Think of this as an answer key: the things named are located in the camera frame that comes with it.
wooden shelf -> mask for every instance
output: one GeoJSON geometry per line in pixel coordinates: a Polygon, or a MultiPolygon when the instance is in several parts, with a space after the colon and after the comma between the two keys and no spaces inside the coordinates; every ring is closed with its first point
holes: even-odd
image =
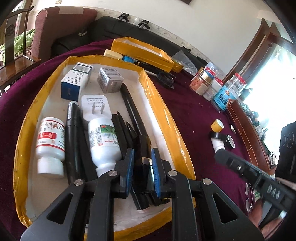
{"type": "Polygon", "coordinates": [[[267,155],[259,139],[257,131],[244,110],[240,107],[237,100],[228,107],[228,113],[235,123],[237,131],[241,135],[244,144],[246,145],[251,163],[269,175],[274,174],[276,166],[270,168],[267,155]]]}

barcode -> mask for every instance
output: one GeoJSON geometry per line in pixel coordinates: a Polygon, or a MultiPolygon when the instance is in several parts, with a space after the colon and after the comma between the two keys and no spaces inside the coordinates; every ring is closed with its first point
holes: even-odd
{"type": "Polygon", "coordinates": [[[75,65],[75,67],[73,68],[73,70],[79,70],[79,71],[88,73],[91,70],[91,68],[77,64],[77,65],[75,65]]]}
{"type": "Polygon", "coordinates": [[[96,128],[95,137],[96,137],[97,145],[98,146],[103,145],[101,127],[96,128]]]}
{"type": "Polygon", "coordinates": [[[106,79],[106,77],[103,75],[102,72],[100,72],[100,77],[101,77],[101,80],[105,83],[105,85],[107,85],[108,80],[106,79]]]}
{"type": "Polygon", "coordinates": [[[115,69],[104,68],[106,71],[116,71],[115,69]]]}
{"type": "Polygon", "coordinates": [[[94,147],[94,131],[89,132],[89,146],[90,148],[94,147]]]}

blue label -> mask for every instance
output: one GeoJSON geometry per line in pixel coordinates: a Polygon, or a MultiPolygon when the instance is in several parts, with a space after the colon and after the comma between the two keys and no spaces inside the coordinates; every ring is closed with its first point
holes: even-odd
{"type": "Polygon", "coordinates": [[[231,105],[234,100],[236,100],[235,96],[226,86],[223,86],[214,97],[214,101],[222,110],[226,110],[227,106],[231,105]]]}

cardboard box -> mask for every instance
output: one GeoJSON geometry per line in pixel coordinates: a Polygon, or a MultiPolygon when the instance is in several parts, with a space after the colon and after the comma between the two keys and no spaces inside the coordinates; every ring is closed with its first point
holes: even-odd
{"type": "Polygon", "coordinates": [[[93,66],[77,63],[61,80],[61,98],[77,101],[81,90],[87,85],[93,66]]]}
{"type": "Polygon", "coordinates": [[[130,37],[114,39],[111,50],[151,64],[166,72],[170,72],[174,66],[174,62],[165,51],[130,37]]]}
{"type": "Polygon", "coordinates": [[[104,93],[114,93],[120,90],[123,77],[113,67],[101,67],[98,82],[104,93]]]}

roll of yellow tape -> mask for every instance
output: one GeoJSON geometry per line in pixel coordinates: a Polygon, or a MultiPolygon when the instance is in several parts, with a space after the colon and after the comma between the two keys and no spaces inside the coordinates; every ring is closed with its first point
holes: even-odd
{"type": "Polygon", "coordinates": [[[211,128],[214,132],[220,132],[224,128],[224,125],[221,120],[216,119],[213,124],[211,124],[211,128]]]}

